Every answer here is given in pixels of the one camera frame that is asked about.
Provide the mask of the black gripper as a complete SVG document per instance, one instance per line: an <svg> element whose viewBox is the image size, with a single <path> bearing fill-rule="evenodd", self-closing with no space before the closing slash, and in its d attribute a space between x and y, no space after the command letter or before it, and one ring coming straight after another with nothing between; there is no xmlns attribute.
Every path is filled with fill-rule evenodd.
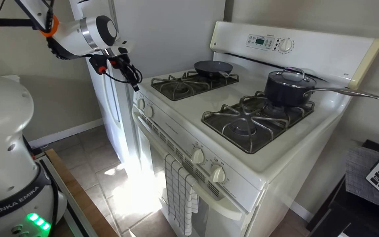
<svg viewBox="0 0 379 237"><path fill-rule="evenodd" d="M132 64L128 64L128 58L126 55L92 55L89 58L89 63L97 74L105 74L107 70L106 63L110 63L113 68L118 68L120 71L134 91L139 89L138 84L142 80L140 72Z"/></svg>

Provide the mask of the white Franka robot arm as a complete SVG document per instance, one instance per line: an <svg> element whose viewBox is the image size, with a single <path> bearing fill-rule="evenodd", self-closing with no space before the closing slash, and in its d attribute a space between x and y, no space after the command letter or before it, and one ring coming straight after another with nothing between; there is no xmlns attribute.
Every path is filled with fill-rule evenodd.
<svg viewBox="0 0 379 237"><path fill-rule="evenodd" d="M0 18L0 26L30 26L42 33L55 57L86 58L98 75L113 67L122 83L138 87L142 75L130 63L130 43L119 38L107 0L69 0L74 18L67 24L55 16L55 0L14 1L24 16ZM57 184L23 141L32 113L27 88L17 78L0 76L0 237L49 237L67 208Z"/></svg>

